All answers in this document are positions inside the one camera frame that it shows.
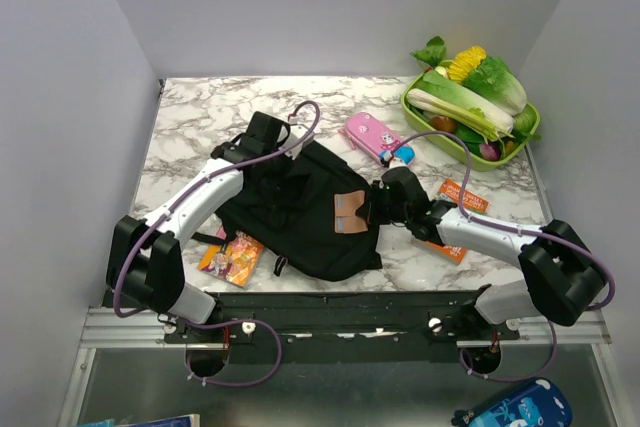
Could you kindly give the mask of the black student backpack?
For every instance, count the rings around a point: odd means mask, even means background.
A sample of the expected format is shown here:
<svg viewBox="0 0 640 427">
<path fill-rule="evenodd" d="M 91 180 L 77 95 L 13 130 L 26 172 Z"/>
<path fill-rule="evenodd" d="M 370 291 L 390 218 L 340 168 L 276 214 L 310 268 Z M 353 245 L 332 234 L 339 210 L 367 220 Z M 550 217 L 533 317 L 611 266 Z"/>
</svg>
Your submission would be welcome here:
<svg viewBox="0 0 640 427">
<path fill-rule="evenodd" d="M 382 268 L 377 224 L 366 223 L 359 233 L 335 231 L 335 196 L 370 191 L 338 155 L 313 141 L 293 160 L 279 156 L 243 174 L 241 192 L 216 211 L 227 238 L 247 234 L 301 273 L 325 281 Z"/>
</svg>

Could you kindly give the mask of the brown leather wallet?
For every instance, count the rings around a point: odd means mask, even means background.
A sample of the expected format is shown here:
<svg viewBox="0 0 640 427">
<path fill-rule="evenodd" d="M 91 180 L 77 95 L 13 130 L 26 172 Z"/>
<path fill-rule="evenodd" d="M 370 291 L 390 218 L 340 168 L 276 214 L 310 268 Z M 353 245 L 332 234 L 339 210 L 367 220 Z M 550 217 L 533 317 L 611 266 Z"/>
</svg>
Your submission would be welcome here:
<svg viewBox="0 0 640 427">
<path fill-rule="evenodd" d="M 368 231 L 368 223 L 357 211 L 365 205 L 364 190 L 334 195 L 334 231 L 336 234 L 352 235 Z"/>
</svg>

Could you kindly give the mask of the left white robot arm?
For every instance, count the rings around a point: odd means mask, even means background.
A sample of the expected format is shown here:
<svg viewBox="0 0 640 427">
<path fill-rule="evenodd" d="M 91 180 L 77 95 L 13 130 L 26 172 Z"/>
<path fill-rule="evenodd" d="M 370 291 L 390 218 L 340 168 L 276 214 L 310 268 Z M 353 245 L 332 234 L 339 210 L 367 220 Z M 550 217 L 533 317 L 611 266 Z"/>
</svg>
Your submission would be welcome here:
<svg viewBox="0 0 640 427">
<path fill-rule="evenodd" d="M 170 200 L 142 219 L 121 218 L 114 229 L 107 270 L 116 316 L 146 310 L 187 322 L 201 342 L 214 340 L 222 327 L 216 301 L 184 277 L 182 247 L 200 226 L 244 187 L 246 172 L 284 157 L 295 159 L 314 136 L 317 103 L 304 101 L 287 121 L 253 115 L 238 139 L 221 146 L 201 171 Z"/>
</svg>

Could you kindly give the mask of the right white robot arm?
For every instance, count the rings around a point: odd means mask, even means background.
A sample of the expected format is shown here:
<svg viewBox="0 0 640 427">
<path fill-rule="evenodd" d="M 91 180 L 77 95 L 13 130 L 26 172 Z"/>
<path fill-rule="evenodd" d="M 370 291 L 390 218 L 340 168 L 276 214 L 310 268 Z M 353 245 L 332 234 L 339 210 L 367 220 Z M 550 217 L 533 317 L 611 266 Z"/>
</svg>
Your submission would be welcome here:
<svg viewBox="0 0 640 427">
<path fill-rule="evenodd" d="M 431 243 L 463 247 L 516 266 L 522 279 L 479 288 L 459 311 L 441 321 L 453 338 L 480 339 L 510 319 L 543 316 L 575 324 L 611 282 L 573 228 L 559 220 L 521 226 L 432 200 L 406 167 L 386 171 L 356 211 L 370 224 L 402 225 Z"/>
</svg>

